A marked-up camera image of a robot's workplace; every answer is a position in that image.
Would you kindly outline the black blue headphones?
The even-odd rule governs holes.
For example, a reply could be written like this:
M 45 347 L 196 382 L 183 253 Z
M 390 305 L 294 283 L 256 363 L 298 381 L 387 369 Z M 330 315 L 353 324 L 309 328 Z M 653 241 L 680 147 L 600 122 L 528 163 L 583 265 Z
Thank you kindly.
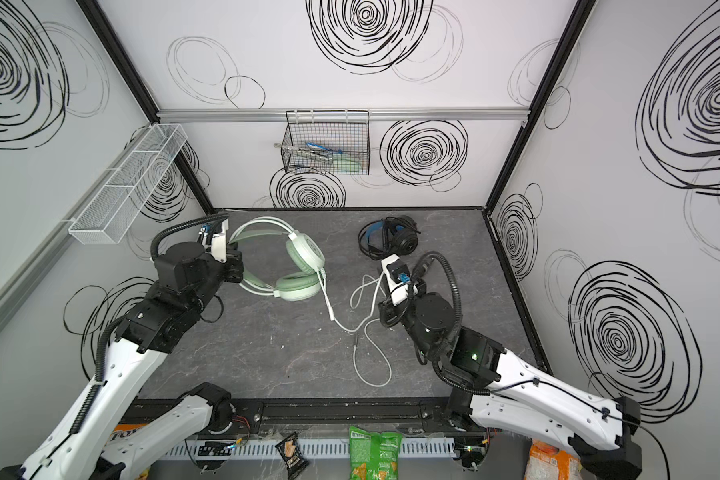
M 371 242 L 371 236 L 376 232 L 381 235 L 379 246 Z M 361 253 L 371 260 L 380 261 L 390 255 L 412 254 L 419 245 L 420 233 L 417 223 L 410 216 L 387 216 L 364 225 L 358 232 L 357 243 Z

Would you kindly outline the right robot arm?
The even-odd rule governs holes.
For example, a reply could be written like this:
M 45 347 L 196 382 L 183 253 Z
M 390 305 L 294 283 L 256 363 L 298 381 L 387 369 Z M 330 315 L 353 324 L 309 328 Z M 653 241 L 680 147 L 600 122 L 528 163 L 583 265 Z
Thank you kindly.
M 642 474 L 637 402 L 575 388 L 464 326 L 458 283 L 441 253 L 427 252 L 413 267 L 389 255 L 380 262 L 379 282 L 387 295 L 378 305 L 381 324 L 402 326 L 419 363 L 451 387 L 458 427 L 543 441 L 577 457 L 599 479 Z

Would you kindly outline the mint green headphones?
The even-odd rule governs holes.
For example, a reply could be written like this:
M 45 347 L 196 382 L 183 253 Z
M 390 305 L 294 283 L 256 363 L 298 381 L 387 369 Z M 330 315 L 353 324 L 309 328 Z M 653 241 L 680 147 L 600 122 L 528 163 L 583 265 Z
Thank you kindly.
M 296 267 L 294 273 L 284 275 L 273 282 L 267 282 L 246 269 L 240 286 L 246 292 L 261 298 L 280 299 L 286 302 L 302 302 L 313 297 L 322 299 L 328 315 L 328 321 L 334 329 L 353 340 L 350 359 L 357 379 L 367 387 L 381 389 L 388 386 L 394 378 L 394 370 L 389 357 L 381 346 L 370 336 L 369 328 L 380 324 L 379 301 L 382 299 L 383 276 L 364 275 L 361 284 L 350 295 L 348 305 L 355 309 L 359 306 L 363 294 L 371 291 L 371 306 L 365 317 L 355 326 L 347 326 L 339 320 L 328 292 L 326 258 L 318 244 L 310 235 L 296 229 L 287 221 L 275 216 L 253 218 L 232 231 L 227 246 L 232 248 L 244 242 L 264 237 L 280 237 L 286 254 Z M 365 340 L 375 349 L 386 368 L 386 378 L 380 382 L 366 378 L 359 368 L 359 341 Z

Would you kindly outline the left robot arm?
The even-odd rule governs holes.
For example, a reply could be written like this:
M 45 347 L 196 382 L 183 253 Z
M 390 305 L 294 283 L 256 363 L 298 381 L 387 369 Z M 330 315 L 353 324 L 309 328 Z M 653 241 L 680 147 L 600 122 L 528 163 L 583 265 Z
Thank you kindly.
M 236 417 L 230 393 L 204 382 L 134 434 L 110 438 L 219 288 L 242 281 L 242 255 L 228 247 L 228 218 L 216 213 L 155 235 L 150 257 L 157 280 L 104 328 L 93 376 L 56 428 L 22 464 L 2 468 L 0 479 L 135 479 L 180 441 L 229 430 Z

